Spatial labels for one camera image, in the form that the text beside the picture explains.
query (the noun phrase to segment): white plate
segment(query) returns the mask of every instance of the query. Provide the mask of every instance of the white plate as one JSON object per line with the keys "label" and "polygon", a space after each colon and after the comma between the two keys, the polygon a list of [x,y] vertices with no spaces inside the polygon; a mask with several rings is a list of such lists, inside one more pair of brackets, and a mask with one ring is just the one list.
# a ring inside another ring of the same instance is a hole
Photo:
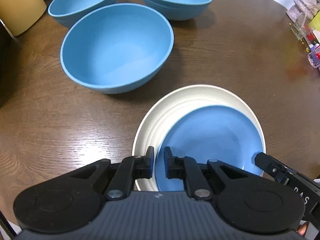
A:
{"label": "white plate", "polygon": [[[145,155],[148,146],[153,146],[155,153],[157,153],[165,135],[181,117],[195,109],[212,105],[233,107],[245,114],[257,128],[263,152],[266,152],[266,142],[260,123],[250,107],[241,98],[217,86],[191,85],[167,94],[148,111],[138,128],[132,155]],[[136,180],[138,190],[158,191],[154,173],[153,169],[151,179]]]}

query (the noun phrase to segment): plate rim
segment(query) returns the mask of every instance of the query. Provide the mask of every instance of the plate rim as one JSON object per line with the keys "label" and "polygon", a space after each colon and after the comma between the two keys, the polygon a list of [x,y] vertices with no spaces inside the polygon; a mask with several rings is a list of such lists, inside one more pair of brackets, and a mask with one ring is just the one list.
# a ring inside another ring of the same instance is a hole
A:
{"label": "plate rim", "polygon": [[[132,146],[132,156],[134,156],[134,151],[135,151],[135,148],[136,148],[136,144],[137,144],[137,140],[138,140],[138,136],[140,134],[140,131],[146,121],[146,119],[149,117],[149,115],[153,112],[153,110],[159,105],[161,104],[164,100],[166,100],[168,97],[170,97],[171,95],[177,93],[177,92],[180,92],[182,90],[185,90],[185,89],[190,89],[190,88],[198,88],[198,87],[204,87],[204,88],[212,88],[212,89],[217,89],[217,90],[222,90],[223,92],[226,92],[232,96],[234,96],[235,98],[237,98],[242,104],[244,104],[247,109],[251,112],[252,116],[254,117],[255,121],[257,122],[257,126],[258,126],[258,131],[261,131],[261,141],[262,141],[262,146],[263,146],[263,150],[264,152],[266,153],[266,142],[265,142],[265,138],[264,138],[264,134],[263,134],[263,130],[262,130],[262,127],[260,125],[260,122],[257,118],[257,116],[255,115],[255,113],[252,111],[252,109],[248,106],[248,104],[246,102],[244,102],[239,96],[237,96],[236,94],[234,94],[233,92],[225,89],[225,88],[222,88],[222,87],[218,87],[218,86],[215,86],[215,85],[208,85],[208,84],[195,84],[195,85],[188,85],[188,86],[184,86],[184,87],[181,87],[181,88],[178,88],[176,90],[173,90],[171,91],[170,93],[166,94],[165,96],[163,96],[162,98],[160,98],[150,109],[149,111],[146,113],[146,115],[143,117],[139,127],[138,127],[138,130],[136,132],[136,135],[134,137],[134,141],[133,141],[133,146]],[[138,190],[140,191],[141,188],[137,182],[137,180],[135,181],[135,185],[137,186]]]}

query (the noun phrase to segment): beige container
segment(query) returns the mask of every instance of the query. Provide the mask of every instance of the beige container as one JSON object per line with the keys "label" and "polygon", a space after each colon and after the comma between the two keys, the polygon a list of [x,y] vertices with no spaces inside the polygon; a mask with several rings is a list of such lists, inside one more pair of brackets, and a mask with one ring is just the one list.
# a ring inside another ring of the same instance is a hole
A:
{"label": "beige container", "polygon": [[30,28],[46,8],[43,0],[0,0],[0,18],[17,36]]}

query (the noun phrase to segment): ribbed gray surface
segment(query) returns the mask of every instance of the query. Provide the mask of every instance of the ribbed gray surface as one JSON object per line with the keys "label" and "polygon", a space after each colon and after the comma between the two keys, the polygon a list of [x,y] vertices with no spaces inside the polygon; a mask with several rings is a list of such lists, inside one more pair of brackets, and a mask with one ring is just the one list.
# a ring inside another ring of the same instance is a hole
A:
{"label": "ribbed gray surface", "polygon": [[16,240],[302,240],[295,232],[277,236],[244,233],[226,224],[208,202],[185,192],[137,192],[108,202],[100,215],[81,229],[61,235],[24,230]]}

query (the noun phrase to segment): wooden table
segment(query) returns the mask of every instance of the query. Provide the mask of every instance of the wooden table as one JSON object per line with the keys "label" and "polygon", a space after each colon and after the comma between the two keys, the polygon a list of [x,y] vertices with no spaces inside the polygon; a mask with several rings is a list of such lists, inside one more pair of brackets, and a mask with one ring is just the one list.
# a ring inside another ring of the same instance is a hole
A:
{"label": "wooden table", "polygon": [[[142,3],[142,0],[117,0]],[[144,115],[167,93],[212,84],[255,112],[267,153],[311,178],[320,174],[320,75],[272,0],[213,0],[199,17],[171,22],[174,46],[159,73],[125,94],[71,81],[60,64],[67,29],[47,13],[10,45],[0,98],[0,209],[16,222],[16,195],[101,158],[131,155]]]}

